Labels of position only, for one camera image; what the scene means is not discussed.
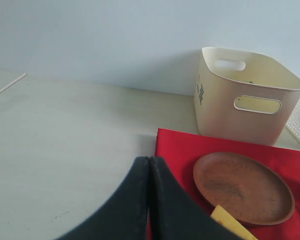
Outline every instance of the yellow object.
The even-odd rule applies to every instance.
[[[244,240],[257,240],[255,236],[253,236],[220,205],[215,207],[211,214],[211,218]]]

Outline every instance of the white wall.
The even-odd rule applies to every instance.
[[[0,68],[192,95],[204,46],[300,77],[300,0],[0,0]]]

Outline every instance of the tabletop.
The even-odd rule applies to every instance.
[[[34,75],[5,90],[0,240],[52,240],[81,223],[135,157],[154,154],[158,128],[198,134],[193,98]],[[300,150],[286,129],[276,146]]]

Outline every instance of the black object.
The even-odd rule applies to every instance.
[[[161,157],[137,157],[110,199],[58,240],[240,240],[181,188]]]

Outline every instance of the cream plastic basket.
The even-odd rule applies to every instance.
[[[300,98],[300,79],[271,57],[204,47],[194,93],[200,134],[272,146]]]

